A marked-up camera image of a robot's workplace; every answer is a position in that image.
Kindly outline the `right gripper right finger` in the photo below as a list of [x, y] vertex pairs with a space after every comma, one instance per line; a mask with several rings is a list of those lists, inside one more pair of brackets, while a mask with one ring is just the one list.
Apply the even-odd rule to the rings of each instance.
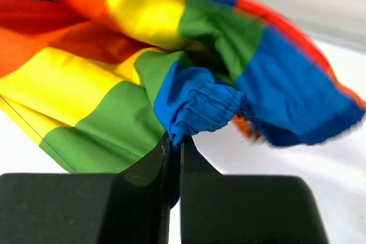
[[181, 145], [182, 243], [327, 243], [315, 198], [299, 177], [223, 175]]

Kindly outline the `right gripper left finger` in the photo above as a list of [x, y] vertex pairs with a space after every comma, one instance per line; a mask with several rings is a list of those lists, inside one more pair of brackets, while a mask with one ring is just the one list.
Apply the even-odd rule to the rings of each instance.
[[1, 176], [2, 243], [167, 243], [171, 145], [118, 174]]

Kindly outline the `rainbow striped shorts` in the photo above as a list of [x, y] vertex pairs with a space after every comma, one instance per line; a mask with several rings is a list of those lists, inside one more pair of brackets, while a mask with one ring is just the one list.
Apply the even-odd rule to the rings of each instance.
[[119, 173], [168, 134], [233, 122], [276, 147], [358, 124], [365, 101], [254, 0], [1, 0], [1, 110], [70, 173]]

